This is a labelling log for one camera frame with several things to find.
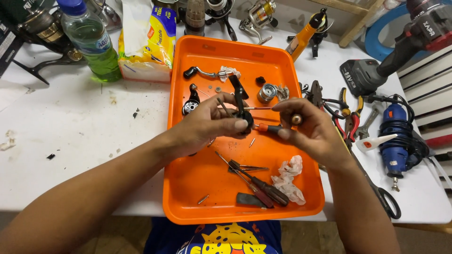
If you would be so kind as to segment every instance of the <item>workbench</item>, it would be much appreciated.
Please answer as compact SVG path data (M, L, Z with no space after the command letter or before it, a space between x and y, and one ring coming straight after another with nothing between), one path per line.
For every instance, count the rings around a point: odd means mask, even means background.
M238 29L239 20L229 19L240 42L256 43ZM205 28L206 36L229 40L227 31L218 24ZM177 37L184 34L183 25ZM266 27L262 36L272 35L265 46L285 48L288 35L279 29ZM119 31L110 33L117 49ZM339 66L348 59L369 56L354 43L340 48L338 37L329 35L319 46L319 56L312 58L308 46L295 62L298 80L312 84L318 80L323 97L337 99L346 86ZM15 57L21 63L34 66L41 61L59 57L42 46L25 44ZM93 80L87 66L51 66L41 75L47 86L31 74L11 63L1 80L24 85L36 91L22 95L0 112L0 134L16 133L16 146L0 151L0 211L21 211L39 195L57 184L131 150L166 130L169 84L150 84L121 80L100 84ZM392 74L378 93L404 96L396 74ZM347 102L355 109L358 101L348 92ZM364 105L361 122L371 112ZM385 103L375 102L380 112ZM137 108L136 118L133 113ZM370 126L370 136L376 136L382 114ZM386 176L378 149L366 154L353 147L372 181L391 193L397 200L402 217L394 222L447 223L452 219L452 207L439 183L434 166L424 160L399 180L400 192L391 191L392 179ZM52 160L46 159L55 154ZM290 218L300 221L334 220L333 199L328 175L320 171L325 191L325 207L314 216ZM163 170L131 195L115 212L117 215L164 216L162 209Z

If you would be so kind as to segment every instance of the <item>orange tray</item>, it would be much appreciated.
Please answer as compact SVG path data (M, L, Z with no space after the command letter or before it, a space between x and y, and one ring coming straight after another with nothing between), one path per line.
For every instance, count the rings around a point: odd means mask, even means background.
M216 95L215 88L224 92L234 92L229 80L226 83L195 74L191 79L183 78L182 73L192 66L205 72L218 72L220 67L236 68L241 73L240 82L250 96L249 106L262 105L257 100L261 86L255 82L259 76L267 83L283 84L289 88L290 97L301 97L297 75L290 55L278 48L232 42L213 38L183 36L176 44L171 94L169 99L168 128L182 120L182 105L190 96L189 86L194 83L209 94ZM198 93L201 101L208 99ZM252 110L254 122L278 125L279 114L271 110ZM254 144L249 147L253 138ZM227 165L216 154L218 151L226 160L234 159L242 165L269 167L270 170L252 171L251 175L273 183L270 176L279 175L278 169L285 160L294 155L303 158L303 171L293 183L303 192L306 204L299 206L290 202L287 207L275 204L274 209L239 205L235 202L238 192L252 193L246 183L236 174L228 173ZM209 197L198 205L198 201ZM325 203L318 164L306 153L282 142L278 137L252 131L246 139L236 140L219 137L210 147L205 147L195 156L184 157L165 167L163 185L163 210L165 215L177 224L203 224L239 221L281 219L309 216L319 213Z

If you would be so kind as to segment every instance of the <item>cordless drill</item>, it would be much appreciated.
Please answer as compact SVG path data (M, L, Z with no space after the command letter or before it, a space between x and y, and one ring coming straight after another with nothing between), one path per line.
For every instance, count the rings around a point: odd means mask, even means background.
M395 38L394 51L379 65L374 59L348 60L340 66L354 96L369 95L421 50L452 45L452 5L441 0L407 0L411 23Z
M386 136L397 134L396 139L408 138L409 130L406 121L406 111L400 104L393 103L383 112L383 123L380 126L380 135ZM384 142L380 145L380 152L383 161L388 168L387 176L393 180L392 190L399 191L397 182L403 178L402 172L407 171L406 161L408 159L408 151L406 146L394 139Z

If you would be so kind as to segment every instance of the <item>green liquid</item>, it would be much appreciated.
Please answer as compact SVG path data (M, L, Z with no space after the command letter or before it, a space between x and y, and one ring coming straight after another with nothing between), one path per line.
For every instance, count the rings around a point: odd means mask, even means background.
M77 45L95 49L104 29L104 24L86 19L83 22L73 22L65 32ZM89 68L101 81L114 82L122 78L118 66L118 54L113 47L101 54L91 54L84 51L81 53L88 61Z

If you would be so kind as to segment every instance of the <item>blue bottle cap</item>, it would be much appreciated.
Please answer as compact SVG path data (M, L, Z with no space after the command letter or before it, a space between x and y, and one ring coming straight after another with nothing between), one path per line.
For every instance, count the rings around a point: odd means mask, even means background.
M61 11L69 16L80 16L86 12L83 0L56 0Z

